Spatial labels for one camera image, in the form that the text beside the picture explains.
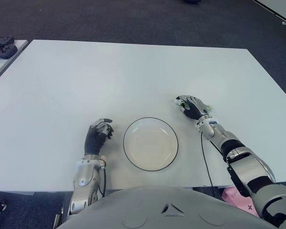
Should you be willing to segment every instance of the dark gray floor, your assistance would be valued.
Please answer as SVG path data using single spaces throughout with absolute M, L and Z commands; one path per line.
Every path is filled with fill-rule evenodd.
M 251 0 L 0 0 L 0 36 L 6 34 L 29 41 L 245 48 L 286 93 L 286 26 Z M 221 190 L 215 193 L 220 198 Z M 63 195 L 0 193 L 1 199 L 9 206 L 0 229 L 50 229 Z

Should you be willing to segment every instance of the silver metal arm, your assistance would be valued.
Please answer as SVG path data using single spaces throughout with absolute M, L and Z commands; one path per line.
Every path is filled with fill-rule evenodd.
M 100 169 L 105 169 L 106 160 L 99 156 L 99 151 L 106 138 L 110 139 L 113 129 L 107 124 L 110 119 L 99 119 L 90 125 L 85 140 L 85 155 L 77 163 L 77 173 L 74 177 L 74 193 L 71 197 L 66 220 L 69 220 L 92 203 L 98 200 L 100 185 Z
M 221 153 L 236 188 L 242 196 L 252 198 L 259 216 L 277 227 L 286 228 L 286 186 L 275 184 L 269 166 L 219 125 L 200 99 L 182 95 L 176 98 L 176 103 L 186 116 L 196 121 L 196 128 Z

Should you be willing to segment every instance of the white table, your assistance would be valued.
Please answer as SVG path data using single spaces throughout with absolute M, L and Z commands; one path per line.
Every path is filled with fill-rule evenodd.
M 286 95 L 244 49 L 33 41 L 0 77 L 0 190 L 71 191 L 88 126 L 113 119 L 107 187 L 209 186 L 200 134 L 174 105 L 190 94 L 286 181 Z M 128 125 L 166 121 L 179 140 L 169 167 L 143 171 L 123 151 Z M 232 182 L 204 140 L 215 186 Z
M 17 58 L 17 56 L 22 52 L 24 47 L 27 45 L 28 41 L 27 40 L 17 40 L 15 41 L 15 46 L 18 48 L 17 52 L 15 55 L 13 55 L 11 58 L 4 60 L 0 59 L 0 74 L 9 66 L 10 63 L 13 62 Z

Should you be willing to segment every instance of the pink bag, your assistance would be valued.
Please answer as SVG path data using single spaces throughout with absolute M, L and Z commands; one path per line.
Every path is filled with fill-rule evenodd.
M 258 217 L 250 197 L 243 197 L 235 187 L 226 187 L 221 198 L 228 204 Z

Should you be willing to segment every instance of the plate rim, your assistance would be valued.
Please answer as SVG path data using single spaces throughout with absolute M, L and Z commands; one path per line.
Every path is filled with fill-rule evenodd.
M 129 127 L 130 127 L 132 124 L 134 124 L 135 122 L 137 122 L 137 121 L 139 121 L 139 120 L 141 120 L 141 119 L 145 119 L 145 118 L 153 118 L 153 119 L 157 119 L 157 120 L 160 120 L 160 121 L 164 122 L 165 124 L 167 124 L 167 125 L 172 129 L 172 131 L 173 131 L 173 133 L 175 134 L 176 139 L 177 139 L 177 151 L 176 151 L 175 157 L 173 158 L 173 160 L 172 160 L 167 166 L 165 166 L 165 167 L 163 167 L 163 168 L 160 168 L 160 169 L 157 169 L 157 170 L 147 170 L 147 169 L 143 169 L 143 168 L 140 168 L 140 167 L 136 166 L 136 165 L 129 159 L 129 157 L 127 156 L 126 151 L 125 151 L 124 141 L 125 141 L 125 135 L 126 135 L 126 133 L 127 133 L 127 130 L 129 129 Z M 139 169 L 141 169 L 141 170 L 144 170 L 144 171 L 155 172 L 155 171 L 160 171 L 160 170 L 162 170 L 162 169 L 167 168 L 171 163 L 173 163 L 173 161 L 175 161 L 175 158 L 177 157 L 178 150 L 179 150 L 179 140 L 178 140 L 178 137 L 177 137 L 176 132 L 174 131 L 174 129 L 173 129 L 167 122 L 163 121 L 163 120 L 160 119 L 160 118 L 155 118 L 155 117 L 143 117 L 143 118 L 139 118 L 139 119 L 137 119 L 137 120 L 134 120 L 132 123 L 130 123 L 130 124 L 128 125 L 127 129 L 125 130 L 124 137 L 123 137 L 123 150 L 124 150 L 124 153 L 125 153 L 125 155 L 126 155 L 128 161 L 130 161 L 130 163 L 132 163 L 135 167 L 137 167 L 137 168 L 139 168 Z

